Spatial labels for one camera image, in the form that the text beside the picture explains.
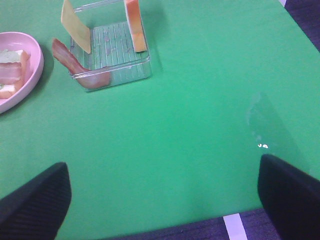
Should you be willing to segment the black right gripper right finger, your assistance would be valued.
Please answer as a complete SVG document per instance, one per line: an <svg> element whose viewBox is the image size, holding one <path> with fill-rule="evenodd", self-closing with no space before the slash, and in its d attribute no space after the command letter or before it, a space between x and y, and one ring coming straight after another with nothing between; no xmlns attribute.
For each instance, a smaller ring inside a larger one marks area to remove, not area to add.
<svg viewBox="0 0 320 240"><path fill-rule="evenodd" d="M257 192L283 240L320 238L320 181L271 154L261 156Z"/></svg>

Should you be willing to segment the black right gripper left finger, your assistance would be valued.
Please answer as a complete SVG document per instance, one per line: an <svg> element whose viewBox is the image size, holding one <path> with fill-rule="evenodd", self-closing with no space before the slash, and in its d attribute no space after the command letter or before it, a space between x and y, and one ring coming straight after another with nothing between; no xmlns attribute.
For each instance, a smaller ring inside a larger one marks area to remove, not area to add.
<svg viewBox="0 0 320 240"><path fill-rule="evenodd" d="M0 238L55 239L71 199L67 164L57 162L0 200Z"/></svg>

